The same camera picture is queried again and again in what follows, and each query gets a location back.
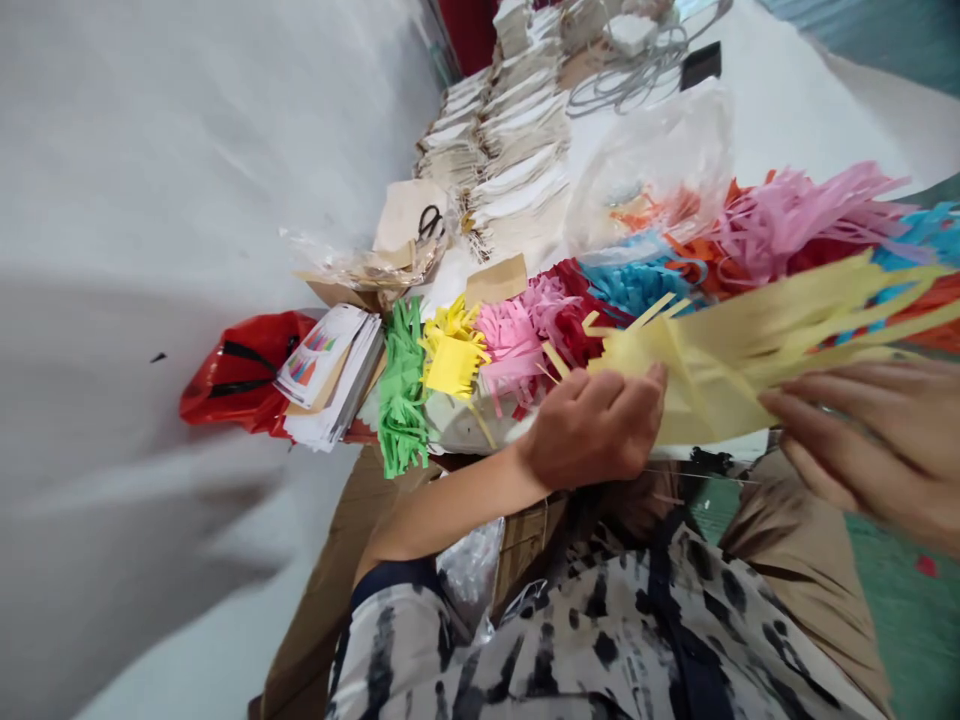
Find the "black and white shirt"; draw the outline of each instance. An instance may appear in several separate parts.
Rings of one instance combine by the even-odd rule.
[[[458,637],[432,561],[378,566],[355,591],[327,717],[883,718],[753,569],[666,524],[626,552],[600,527],[603,549],[479,647]]]

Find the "pink paper fringe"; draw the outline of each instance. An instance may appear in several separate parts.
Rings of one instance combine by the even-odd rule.
[[[484,334],[491,362],[480,368],[480,377],[494,397],[497,417],[503,417],[500,395],[513,393],[525,410],[537,400],[538,385],[546,365],[542,342],[549,340],[565,352],[556,317],[560,310],[579,298],[564,295],[558,278],[537,276],[528,289],[510,300],[484,305],[476,329]]]
[[[822,185],[801,171],[783,170],[728,205],[706,235],[750,276],[726,277],[721,264],[722,279],[763,285],[786,277],[790,258],[815,238],[877,244],[918,264],[934,262],[929,249],[892,240],[910,229],[898,218],[916,206],[873,199],[908,182],[886,177],[875,162],[858,163]]]

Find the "black scissors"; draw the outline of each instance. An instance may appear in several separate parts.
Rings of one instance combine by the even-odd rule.
[[[437,226],[440,227],[440,233],[437,234]],[[447,229],[443,226],[443,215],[440,213],[440,208],[436,205],[427,205],[423,212],[420,213],[420,227],[419,227],[419,236],[417,237],[417,245],[422,245],[427,240],[439,240],[446,233]]]

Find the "person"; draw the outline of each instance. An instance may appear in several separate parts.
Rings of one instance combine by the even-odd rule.
[[[682,508],[646,538],[611,517],[489,642],[458,634],[434,556],[552,492],[636,487],[623,481],[647,466],[666,383],[660,366],[576,370],[518,442],[400,500],[357,570],[327,717],[892,717],[841,511],[960,557],[949,364],[856,364],[762,393],[780,450],[719,548]]]

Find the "hand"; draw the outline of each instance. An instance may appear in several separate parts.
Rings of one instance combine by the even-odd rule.
[[[549,490],[636,478],[657,439],[666,386],[659,363],[641,378],[574,370],[517,442],[522,461]]]
[[[849,365],[760,402],[783,422],[781,448],[815,494],[960,557],[960,367]]]

